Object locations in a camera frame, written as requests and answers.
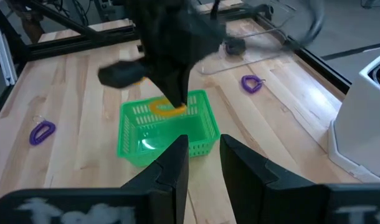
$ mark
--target wooden tabletop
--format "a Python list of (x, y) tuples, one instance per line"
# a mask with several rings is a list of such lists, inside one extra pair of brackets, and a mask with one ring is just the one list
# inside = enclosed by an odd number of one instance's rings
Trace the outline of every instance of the wooden tabletop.
[[(115, 21), (93, 28), (126, 25), (127, 21)], [(45, 34), (42, 41), (71, 35), (75, 35), (71, 30)], [(97, 78), (100, 66), (139, 57), (138, 43), (26, 65), (0, 113), (0, 197), (26, 188), (119, 187), (142, 170), (116, 156), (119, 108), (124, 102), (161, 92), (149, 80), (116, 90), (102, 86)], [(242, 76), (250, 74), (266, 80), (253, 95), (239, 84)], [(277, 164), (316, 183), (358, 182), (326, 153), (328, 125), (341, 105), (337, 97), (343, 96), (295, 55), (213, 75), (193, 69), (189, 89), (207, 91), (221, 133)], [(38, 115), (55, 123), (57, 130), (42, 144), (31, 146), (29, 133)], [(189, 172), (185, 222), (235, 223), (222, 176), (219, 142), (208, 156), (192, 158)]]

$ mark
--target white machine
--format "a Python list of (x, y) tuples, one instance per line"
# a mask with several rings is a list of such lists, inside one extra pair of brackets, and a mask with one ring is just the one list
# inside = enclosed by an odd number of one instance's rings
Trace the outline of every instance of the white machine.
[(363, 182), (380, 182), (380, 84), (360, 71), (329, 129), (329, 158)]

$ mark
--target green plastic basket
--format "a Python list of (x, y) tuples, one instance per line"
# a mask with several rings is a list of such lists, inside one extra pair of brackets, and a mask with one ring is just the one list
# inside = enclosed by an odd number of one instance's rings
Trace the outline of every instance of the green plastic basket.
[[(189, 136), (189, 156), (208, 154), (221, 135), (204, 90), (190, 91), (184, 114), (164, 118), (150, 111), (149, 104), (161, 98), (131, 101), (121, 105), (118, 157), (135, 166), (150, 165), (181, 134)], [(172, 105), (159, 106), (162, 110)]]

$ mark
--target purple ring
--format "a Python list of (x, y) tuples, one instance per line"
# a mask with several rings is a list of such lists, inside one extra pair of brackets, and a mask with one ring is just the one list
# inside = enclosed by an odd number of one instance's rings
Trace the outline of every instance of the purple ring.
[[(248, 84), (247, 84), (248, 80), (255, 81), (257, 83), (257, 85), (254, 86), (253, 88), (250, 87), (250, 86), (248, 86)], [(264, 80), (261, 80), (256, 75), (244, 75), (241, 78), (241, 84), (242, 84), (242, 88), (245, 89), (247, 92), (249, 92), (249, 93), (255, 93), (256, 91), (258, 91), (258, 90), (260, 90), (262, 88), (262, 85), (264, 84)]]
[[(38, 138), (36, 137), (38, 133), (44, 128), (47, 127), (48, 129), (44, 131)], [(42, 143), (47, 137), (49, 137), (53, 132), (55, 131), (55, 124), (51, 123), (50, 121), (42, 121), (39, 123), (29, 135), (29, 143), (33, 146), (37, 146), (40, 143)]]

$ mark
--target black metal frame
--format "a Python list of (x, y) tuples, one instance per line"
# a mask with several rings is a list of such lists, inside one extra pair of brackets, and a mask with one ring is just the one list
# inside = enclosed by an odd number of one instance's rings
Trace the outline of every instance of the black metal frame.
[[(76, 24), (70, 21), (66, 17), (46, 8), (45, 6), (37, 3), (33, 0), (24, 1), (29, 7), (38, 10), (45, 14), (45, 16), (53, 19), (54, 21), (77, 31), (81, 35), (75, 37), (68, 37), (60, 40), (53, 40), (38, 44), (32, 44), (26, 46), (21, 40), (19, 34), (10, 25), (9, 21), (0, 11), (0, 28), (5, 33), (7, 41), (11, 47), (14, 63), (25, 65), (25, 63), (39, 60), (42, 58), (55, 57), (64, 54), (71, 54), (83, 50), (95, 49), (98, 47), (104, 47), (108, 45), (118, 44), (122, 42), (128, 42), (138, 39), (138, 34), (135, 31), (134, 26), (126, 26), (117, 29), (105, 30), (97, 32), (91, 28)], [(252, 18), (255, 22), (260, 24), (265, 29), (276, 28), (269, 20), (262, 16), (255, 16), (250, 14), (250, 11), (244, 10), (247, 7), (246, 4), (239, 4), (232, 8), (219, 11), (218, 17), (225, 21), (234, 21), (238, 19)], [(288, 44), (296, 44), (293, 39), (286, 36), (280, 29), (276, 29), (271, 34), (276, 36), (279, 40), (287, 42)], [(338, 72), (330, 68), (320, 58), (314, 56), (306, 49), (296, 50), (295, 53), (302, 58), (306, 63), (311, 65), (317, 72), (321, 73), (327, 80), (329, 80), (334, 86), (339, 88), (342, 92), (346, 93), (349, 89), (350, 83), (346, 81)], [(12, 87), (7, 87), (0, 98), (0, 110), (7, 100), (8, 94)]]

